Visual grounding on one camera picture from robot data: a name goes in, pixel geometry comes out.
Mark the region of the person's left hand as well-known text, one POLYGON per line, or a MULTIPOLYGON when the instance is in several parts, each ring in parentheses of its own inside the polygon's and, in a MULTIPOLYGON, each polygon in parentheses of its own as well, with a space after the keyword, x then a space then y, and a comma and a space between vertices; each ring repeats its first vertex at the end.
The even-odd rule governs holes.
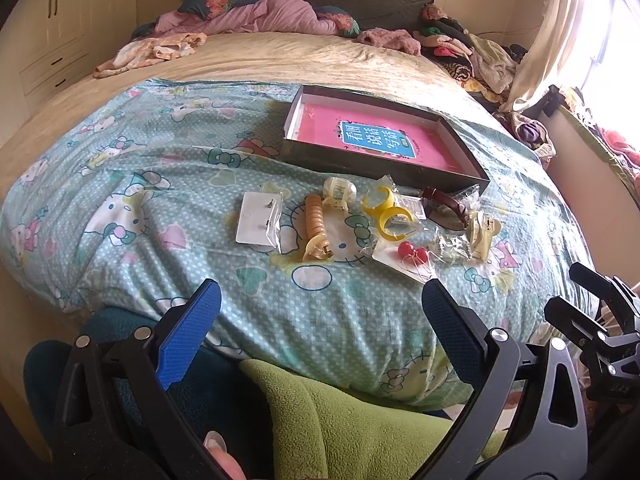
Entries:
POLYGON ((217 431, 209 431, 204 439, 204 446, 219 466, 232 480, 245 480, 246 475, 239 463, 228 453, 224 438, 217 431))

